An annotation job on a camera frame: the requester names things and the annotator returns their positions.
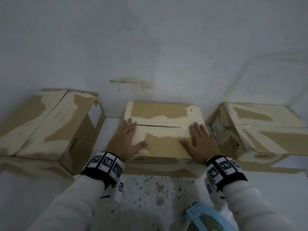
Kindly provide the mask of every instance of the closed cardboard box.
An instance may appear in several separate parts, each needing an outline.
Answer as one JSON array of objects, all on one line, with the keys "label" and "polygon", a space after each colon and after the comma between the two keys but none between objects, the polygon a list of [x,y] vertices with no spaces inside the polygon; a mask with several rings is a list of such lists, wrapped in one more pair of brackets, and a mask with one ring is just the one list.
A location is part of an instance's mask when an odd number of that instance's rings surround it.
[{"label": "closed cardboard box", "polygon": [[0,167],[46,178],[79,174],[104,120],[97,94],[42,90],[0,127]]},{"label": "closed cardboard box", "polygon": [[200,177],[206,167],[195,162],[179,139],[191,140],[189,126],[204,124],[197,106],[129,102],[125,119],[132,118],[138,126],[132,139],[135,145],[143,140],[150,143],[125,163],[125,174]]},{"label": "closed cardboard box", "polygon": [[308,168],[308,129],[286,106],[223,103],[210,127],[222,154],[248,171]]}]

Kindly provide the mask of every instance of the hand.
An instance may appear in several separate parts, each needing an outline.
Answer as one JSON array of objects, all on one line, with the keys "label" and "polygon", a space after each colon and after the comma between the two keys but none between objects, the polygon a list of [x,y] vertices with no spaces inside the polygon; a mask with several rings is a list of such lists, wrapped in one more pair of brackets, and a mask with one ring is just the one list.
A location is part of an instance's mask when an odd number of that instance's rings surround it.
[{"label": "hand", "polygon": [[181,139],[180,142],[193,159],[201,164],[206,164],[212,156],[221,155],[216,141],[213,136],[209,136],[203,124],[199,126],[195,122],[193,125],[190,125],[189,132],[196,146],[194,147],[186,139]]},{"label": "hand", "polygon": [[137,123],[132,126],[132,119],[129,118],[126,125],[125,119],[121,122],[117,133],[112,137],[106,147],[106,151],[117,155],[121,161],[126,161],[135,155],[139,150],[148,145],[147,141],[142,141],[134,146],[131,145],[132,138],[136,131]]}]

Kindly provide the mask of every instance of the black wristband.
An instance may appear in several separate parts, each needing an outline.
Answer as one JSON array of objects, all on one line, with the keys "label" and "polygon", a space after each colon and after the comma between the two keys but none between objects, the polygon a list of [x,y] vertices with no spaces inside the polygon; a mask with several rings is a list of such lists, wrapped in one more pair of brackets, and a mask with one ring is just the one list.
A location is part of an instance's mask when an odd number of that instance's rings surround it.
[{"label": "black wristband", "polygon": [[118,182],[123,170],[124,164],[119,157],[111,152],[98,152],[85,165],[81,174],[93,179],[102,180],[105,183],[105,189],[111,185],[114,187]]},{"label": "black wristband", "polygon": [[241,167],[233,159],[224,155],[213,156],[207,161],[206,166],[206,175],[210,183],[215,184],[219,191],[232,182],[247,181]]}]

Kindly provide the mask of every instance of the person's right hand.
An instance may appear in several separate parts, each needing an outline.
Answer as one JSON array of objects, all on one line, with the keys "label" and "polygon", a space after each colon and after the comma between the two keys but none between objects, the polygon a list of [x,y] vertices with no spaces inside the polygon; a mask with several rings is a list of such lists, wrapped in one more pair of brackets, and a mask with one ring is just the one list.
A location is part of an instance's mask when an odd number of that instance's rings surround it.
[{"label": "person's right hand", "polygon": [[203,124],[200,126],[197,122],[190,125],[189,132],[196,146],[193,146],[188,140],[181,139],[181,144],[193,159],[201,164],[206,164],[209,158],[215,155],[221,155],[216,141],[210,136]]}]

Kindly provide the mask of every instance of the box flap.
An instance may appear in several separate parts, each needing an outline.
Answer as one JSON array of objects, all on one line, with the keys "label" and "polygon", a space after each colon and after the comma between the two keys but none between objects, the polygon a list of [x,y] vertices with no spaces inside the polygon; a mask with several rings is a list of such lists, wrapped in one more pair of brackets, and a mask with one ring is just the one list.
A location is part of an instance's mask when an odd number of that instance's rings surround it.
[{"label": "box flap", "polygon": [[183,104],[128,102],[124,118],[132,118],[138,125],[189,127],[204,124],[199,107]]},{"label": "box flap", "polygon": [[295,112],[280,105],[224,103],[235,124],[304,128],[306,124]]},{"label": "box flap", "polygon": [[308,155],[308,128],[235,126],[243,141],[258,152]]},{"label": "box flap", "polygon": [[59,160],[95,100],[93,94],[70,90],[16,156]]},{"label": "box flap", "polygon": [[179,142],[179,139],[183,138],[191,142],[188,128],[137,126],[132,145],[143,140],[148,140],[150,143],[137,155],[191,159]]},{"label": "box flap", "polygon": [[66,93],[42,90],[11,113],[0,127],[0,155],[14,155]]}]

